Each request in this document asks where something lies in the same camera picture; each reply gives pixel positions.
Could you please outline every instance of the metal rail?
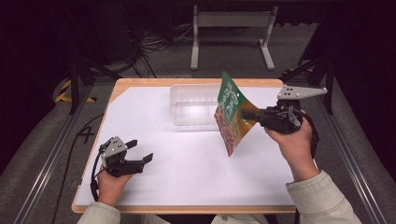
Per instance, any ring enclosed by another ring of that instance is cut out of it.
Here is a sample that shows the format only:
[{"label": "metal rail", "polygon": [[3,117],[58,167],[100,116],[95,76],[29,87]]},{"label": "metal rail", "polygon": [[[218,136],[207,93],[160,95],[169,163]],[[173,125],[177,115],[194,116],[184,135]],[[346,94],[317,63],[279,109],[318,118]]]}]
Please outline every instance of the metal rail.
[{"label": "metal rail", "polygon": [[373,223],[378,224],[386,224],[387,221],[385,220],[381,209],[379,208],[377,202],[375,201],[375,197],[373,193],[370,191],[370,188],[364,178],[364,175],[361,173],[361,169],[359,168],[358,164],[356,163],[349,146],[347,145],[347,141],[341,133],[341,129],[338,126],[337,121],[335,120],[333,115],[329,115],[326,109],[326,105],[323,103],[323,97],[315,97],[317,104],[321,112],[325,115],[326,121],[329,124],[329,127],[332,129],[332,133],[336,138],[336,143],[338,144],[339,153],[346,165],[347,170],[352,178],[355,187],[361,196],[361,200],[367,210],[367,213]]},{"label": "metal rail", "polygon": [[43,193],[45,187],[47,186],[47,183],[50,180],[50,176],[52,175],[56,163],[58,162],[58,160],[62,155],[64,142],[67,139],[67,136],[69,135],[71,129],[73,128],[78,118],[78,115],[81,111],[81,108],[84,106],[83,104],[84,100],[89,97],[91,90],[92,90],[92,86],[84,86],[82,88],[82,94],[80,95],[80,99],[79,99],[81,103],[76,108],[75,113],[69,116],[64,127],[62,128],[62,131],[54,147],[52,148],[52,151],[49,154],[47,161],[45,162],[43,168],[41,169],[39,175],[37,176],[37,179],[35,180],[35,183],[33,184],[29,195],[27,196],[23,206],[21,207],[20,212],[15,218],[14,224],[23,224],[29,221],[29,217],[30,215],[32,215],[33,211],[35,210],[35,206],[37,205],[38,200],[41,197],[41,194]]}]

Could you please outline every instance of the food package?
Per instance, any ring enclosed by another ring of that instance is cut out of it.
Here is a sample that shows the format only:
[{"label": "food package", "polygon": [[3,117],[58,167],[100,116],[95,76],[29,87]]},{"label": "food package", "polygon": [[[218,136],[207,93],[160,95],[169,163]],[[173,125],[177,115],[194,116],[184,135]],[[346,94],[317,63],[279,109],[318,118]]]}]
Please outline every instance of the food package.
[{"label": "food package", "polygon": [[254,120],[243,119],[241,111],[244,109],[261,112],[242,94],[227,73],[223,72],[215,119],[229,157],[242,138],[256,124]]}]

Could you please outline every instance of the right hand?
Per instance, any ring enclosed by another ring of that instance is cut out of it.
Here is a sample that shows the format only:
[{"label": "right hand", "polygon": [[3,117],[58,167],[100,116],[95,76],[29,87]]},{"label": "right hand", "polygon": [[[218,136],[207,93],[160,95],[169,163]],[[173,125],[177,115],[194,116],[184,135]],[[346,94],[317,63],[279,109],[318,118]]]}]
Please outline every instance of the right hand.
[{"label": "right hand", "polygon": [[300,130],[295,133],[277,133],[267,128],[264,130],[279,144],[280,151],[293,173],[294,181],[303,181],[319,174],[311,156],[312,128],[306,119],[303,119]]}]

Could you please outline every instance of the transparent bin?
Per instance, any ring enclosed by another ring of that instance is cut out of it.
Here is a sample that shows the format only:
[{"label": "transparent bin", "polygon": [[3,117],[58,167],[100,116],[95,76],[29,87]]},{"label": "transparent bin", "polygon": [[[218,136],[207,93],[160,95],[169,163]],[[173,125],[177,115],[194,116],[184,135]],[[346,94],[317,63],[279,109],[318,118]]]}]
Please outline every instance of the transparent bin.
[{"label": "transparent bin", "polygon": [[176,126],[217,125],[214,118],[221,84],[181,84],[170,88],[170,112]]}]

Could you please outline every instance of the dark floor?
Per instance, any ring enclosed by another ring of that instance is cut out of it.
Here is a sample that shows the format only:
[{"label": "dark floor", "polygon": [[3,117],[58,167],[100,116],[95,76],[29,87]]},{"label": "dark floor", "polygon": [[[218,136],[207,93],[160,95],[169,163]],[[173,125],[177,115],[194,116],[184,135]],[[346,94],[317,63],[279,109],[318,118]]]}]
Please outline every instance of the dark floor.
[{"label": "dark floor", "polygon": [[[226,71],[231,77],[280,77],[284,70],[297,66],[315,28],[315,24],[309,26],[286,25],[274,28],[269,50],[276,66],[275,71],[268,71],[265,67],[257,43],[257,35],[260,34],[260,31],[255,29],[247,29],[241,35],[219,29],[204,32],[201,37],[200,61],[197,71],[190,70],[191,41],[189,39],[171,46],[167,50],[150,53],[148,55],[149,63],[157,77],[220,77],[222,71]],[[141,62],[138,66],[142,73],[148,71]],[[132,70],[121,75],[136,77]],[[304,80],[304,76],[297,77],[290,84],[304,85],[301,80]],[[63,147],[60,149],[60,158],[44,181],[45,187],[42,188],[42,193],[37,195],[35,203],[32,203],[32,209],[27,210],[30,213],[26,215],[24,223],[51,223],[73,140],[85,123],[105,112],[113,86],[114,81],[105,77],[98,78],[95,82],[90,96],[96,97],[97,101],[85,103],[81,108],[75,125],[70,129]],[[329,128],[328,115],[320,109],[321,102],[322,99],[314,98],[302,101],[303,108],[313,117],[320,134],[316,156],[319,168],[332,176],[334,182],[350,200],[362,223],[396,223],[396,215],[392,211],[396,207],[395,183],[375,155],[336,82],[332,101],[332,117],[339,125],[353,158],[359,165],[366,184],[371,190],[375,199],[372,204],[365,203],[363,199],[367,195],[361,195],[358,191],[357,182],[352,178],[353,175],[340,154],[334,133]],[[19,215],[19,212],[24,207],[23,204],[29,197],[36,178],[40,176],[43,165],[56,145],[64,125],[70,119],[68,115],[70,108],[70,103],[57,103],[55,108],[26,138],[8,168],[1,175],[0,214],[2,216],[0,216],[0,223],[13,223],[17,217],[21,218],[23,215]],[[97,132],[101,119],[96,119],[90,125],[92,133]],[[55,223],[75,223],[80,217],[80,214],[74,214],[70,207],[77,190],[77,180],[84,172],[94,137],[91,136],[87,142],[84,141],[85,137],[80,136],[73,147]],[[367,209],[374,205],[380,208],[386,221],[381,216],[379,218],[372,217],[372,213],[367,212]],[[293,219],[293,215],[278,215],[277,217],[279,223],[291,223]],[[139,216],[123,215],[121,223],[138,223],[139,220]]]}]

